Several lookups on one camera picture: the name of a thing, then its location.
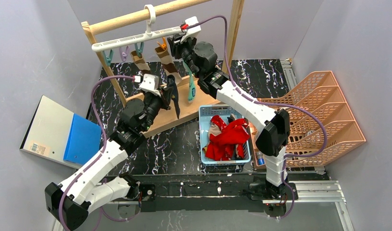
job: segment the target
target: wooden base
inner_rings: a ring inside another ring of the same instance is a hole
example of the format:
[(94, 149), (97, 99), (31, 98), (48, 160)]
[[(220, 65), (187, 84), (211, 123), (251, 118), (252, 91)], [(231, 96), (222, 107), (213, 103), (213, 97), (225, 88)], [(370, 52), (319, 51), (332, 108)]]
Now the wooden base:
[[(197, 85), (197, 80), (194, 81), (194, 85), (196, 86), (196, 97), (192, 103), (188, 103), (187, 96), (189, 94), (189, 76), (183, 78), (183, 80), (178, 84), (178, 92), (179, 92), (179, 106), (180, 106), (180, 117), (179, 119), (176, 116), (175, 106), (173, 101), (170, 103), (170, 110), (160, 110), (159, 114), (155, 118), (153, 125), (150, 129), (144, 133), (145, 137), (154, 136), (162, 131), (168, 130), (187, 122), (191, 119), (197, 118), (199, 116), (199, 107), (200, 105), (209, 105), (209, 104), (218, 104), (220, 101), (214, 99), (210, 95), (205, 94), (200, 89), (199, 85)], [(131, 100), (134, 98), (138, 98), (143, 100), (143, 94), (137, 94), (127, 98), (126, 100)]]

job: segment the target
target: teal clothes peg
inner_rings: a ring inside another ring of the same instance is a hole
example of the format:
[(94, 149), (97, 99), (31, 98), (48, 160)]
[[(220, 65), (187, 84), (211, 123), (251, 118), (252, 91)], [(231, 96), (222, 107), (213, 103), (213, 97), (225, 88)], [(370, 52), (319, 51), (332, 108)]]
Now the teal clothes peg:
[(110, 66), (111, 65), (111, 61), (112, 61), (112, 57), (114, 55), (114, 51), (111, 49), (109, 51), (109, 55), (108, 56), (105, 54), (105, 51), (103, 51), (102, 55), (104, 56), (104, 59), (105, 59), (105, 62), (107, 64), (107, 66)]
[(144, 42), (141, 42), (140, 43), (140, 47), (138, 48), (138, 44), (137, 43), (135, 43), (135, 50), (136, 50), (136, 55), (139, 57), (139, 58), (142, 58), (142, 52), (143, 52), (143, 47), (145, 46), (145, 43)]

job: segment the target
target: orange clothes peg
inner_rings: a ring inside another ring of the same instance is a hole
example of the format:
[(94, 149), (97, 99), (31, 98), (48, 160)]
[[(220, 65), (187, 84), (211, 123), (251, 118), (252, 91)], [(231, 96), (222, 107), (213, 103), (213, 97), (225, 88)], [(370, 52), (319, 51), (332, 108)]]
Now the orange clothes peg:
[(164, 37), (162, 37), (162, 39), (163, 39), (163, 44), (160, 44), (159, 42), (157, 42), (157, 43), (159, 44), (159, 47), (165, 51), (167, 49), (167, 43), (166, 43), (166, 39)]

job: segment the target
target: white wall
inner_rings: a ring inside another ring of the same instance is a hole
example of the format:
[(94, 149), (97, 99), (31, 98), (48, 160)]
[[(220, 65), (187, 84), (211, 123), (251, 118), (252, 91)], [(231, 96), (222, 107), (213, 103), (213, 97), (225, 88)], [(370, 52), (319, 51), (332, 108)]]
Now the white wall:
[[(119, 17), (143, 9), (145, 4), (154, 6), (172, 0), (68, 0), (78, 19), (90, 24)], [(323, 0), (246, 0), (242, 11), (240, 28), (233, 59), (280, 58), (294, 56), (313, 17)], [(155, 29), (178, 26), (191, 16), (204, 20), (222, 14), (230, 20), (231, 0), (213, 0), (156, 18)], [(145, 22), (97, 35), (97, 41), (107, 41), (144, 33)], [(215, 19), (202, 25), (199, 41), (210, 42), (223, 57), (224, 25)], [(147, 61), (158, 61), (154, 48), (156, 41), (145, 43), (144, 57)]]
[(325, 0), (293, 61), (333, 71), (367, 139), (327, 166), (354, 228), (392, 230), (392, 0)]
[(0, 231), (52, 228), (44, 188), (73, 171), (19, 147), (42, 94), (85, 117), (99, 70), (66, 0), (0, 1)]

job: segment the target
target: clothes peg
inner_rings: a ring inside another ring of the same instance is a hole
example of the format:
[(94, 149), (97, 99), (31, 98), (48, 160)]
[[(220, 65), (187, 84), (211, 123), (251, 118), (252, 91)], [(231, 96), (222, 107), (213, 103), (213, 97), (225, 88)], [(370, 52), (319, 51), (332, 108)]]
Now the clothes peg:
[(103, 55), (104, 58), (105, 58), (105, 62), (106, 62), (106, 64), (107, 64), (107, 66), (110, 66), (110, 65), (111, 65), (111, 61), (112, 61), (112, 56), (114, 55), (114, 51), (111, 49), (111, 50), (109, 51), (109, 55), (108, 55), (108, 56), (106, 56), (105, 51), (103, 51), (103, 52), (102, 52), (102, 55)]
[(136, 54), (139, 58), (142, 58), (142, 52), (143, 52), (143, 46), (145, 46), (144, 42), (140, 43), (140, 47), (138, 48), (138, 44), (135, 43), (135, 50), (136, 50)]
[(164, 37), (162, 37), (162, 39), (163, 39), (163, 44), (160, 44), (159, 42), (157, 42), (157, 43), (159, 44), (159, 47), (165, 51), (167, 49), (167, 43), (166, 43), (166, 39)]
[(129, 53), (129, 46), (126, 46), (125, 51), (122, 51), (122, 47), (119, 47), (119, 54), (121, 55), (122, 62), (126, 62), (128, 53)]

